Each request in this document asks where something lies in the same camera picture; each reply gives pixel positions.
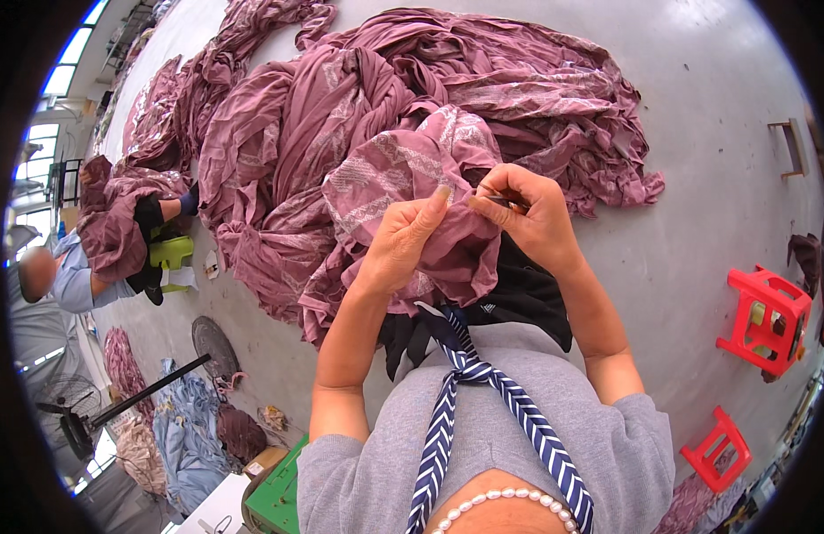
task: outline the navy blue and white striped strap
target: navy blue and white striped strap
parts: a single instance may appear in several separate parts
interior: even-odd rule
[[[439,488],[448,470],[450,445],[454,440],[456,387],[460,382],[489,384],[501,393],[504,404],[533,443],[543,465],[555,478],[578,524],[578,530],[582,534],[590,534],[593,500],[563,443],[533,400],[501,370],[477,357],[469,328],[462,320],[458,308],[442,306],[439,311],[424,303],[416,305],[421,319],[427,323],[430,334],[448,356],[453,369],[444,376],[442,390],[432,410],[406,534],[421,534],[424,531],[432,508],[439,498]]]

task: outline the scissors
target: scissors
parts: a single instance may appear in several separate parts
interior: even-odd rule
[[[519,214],[522,215],[527,214],[528,210],[531,209],[531,207],[525,204],[525,202],[521,199],[521,195],[517,191],[506,189],[502,192],[498,192],[492,189],[492,187],[485,186],[483,184],[480,184],[480,187],[492,193],[491,195],[486,195],[485,197],[499,206],[513,209],[513,211],[518,210]]]

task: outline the person in light blue shirt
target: person in light blue shirt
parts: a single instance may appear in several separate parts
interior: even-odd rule
[[[195,215],[197,211],[198,187],[193,186],[175,200],[158,200],[153,196],[140,198],[133,219],[139,224],[142,237],[148,244],[152,228],[160,227],[178,214]],[[155,305],[162,304],[160,267],[144,262],[140,272],[126,279],[104,282],[89,268],[76,230],[60,239],[52,252],[45,247],[32,247],[26,251],[18,264],[17,275],[21,294],[28,303],[36,303],[47,293],[53,293],[56,303],[74,314],[142,292]]]

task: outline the red plastic stool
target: red plastic stool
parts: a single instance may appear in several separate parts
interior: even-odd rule
[[[694,468],[694,471],[700,474],[700,477],[714,493],[721,493],[732,484],[733,480],[738,478],[738,475],[744,472],[744,468],[753,460],[753,456],[750,455],[747,443],[744,442],[744,438],[741,437],[738,427],[732,422],[730,416],[724,413],[720,406],[716,407],[712,413],[718,420],[715,429],[708,434],[708,437],[695,450],[684,446],[679,452]],[[714,450],[708,452],[708,448],[714,445],[721,436],[725,436],[723,441]],[[738,453],[738,458],[727,467],[723,474],[718,473],[715,468],[715,460],[730,443]]]
[[[738,310],[732,326],[732,336],[729,340],[718,337],[715,346],[732,352],[773,375],[781,376],[795,362],[794,353],[807,326],[812,299],[802,289],[767,271],[758,263],[756,272],[749,274],[732,269],[727,276],[727,283],[740,292]],[[751,320],[751,310],[755,303],[765,305],[759,325]],[[784,318],[784,328],[772,327],[771,316],[775,310]],[[777,353],[773,360],[754,350],[760,345]]]

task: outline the blue sock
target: blue sock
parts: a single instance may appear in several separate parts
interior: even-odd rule
[[[178,200],[181,201],[181,213],[183,215],[190,215],[191,217],[198,215],[198,182],[193,184],[193,187],[181,195]]]

